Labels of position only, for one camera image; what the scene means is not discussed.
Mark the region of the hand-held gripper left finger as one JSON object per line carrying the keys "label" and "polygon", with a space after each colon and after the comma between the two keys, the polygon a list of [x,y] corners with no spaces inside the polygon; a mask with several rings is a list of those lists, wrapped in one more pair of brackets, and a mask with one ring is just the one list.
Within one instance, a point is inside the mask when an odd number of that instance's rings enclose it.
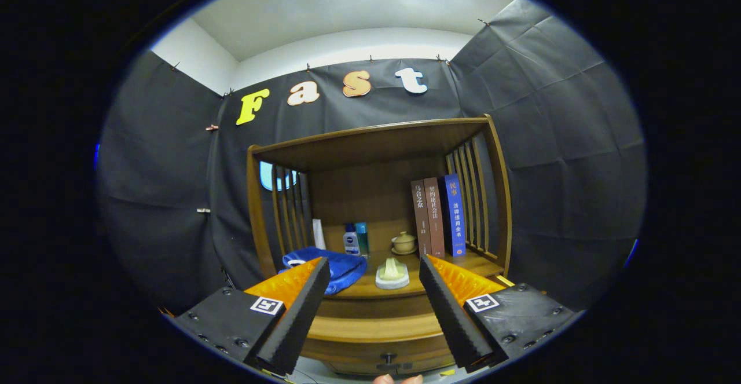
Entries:
{"label": "hand-held gripper left finger", "polygon": [[174,324],[232,362],[285,376],[294,371],[329,281],[328,260],[313,258],[245,291],[222,287]]}

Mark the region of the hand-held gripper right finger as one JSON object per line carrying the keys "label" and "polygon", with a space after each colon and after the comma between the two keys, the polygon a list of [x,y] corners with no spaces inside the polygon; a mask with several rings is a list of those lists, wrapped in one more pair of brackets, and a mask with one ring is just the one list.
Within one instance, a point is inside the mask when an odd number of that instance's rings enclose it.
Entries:
{"label": "hand-held gripper right finger", "polygon": [[433,255],[421,259],[419,280],[468,373],[524,357],[582,316],[529,284],[487,279]]}

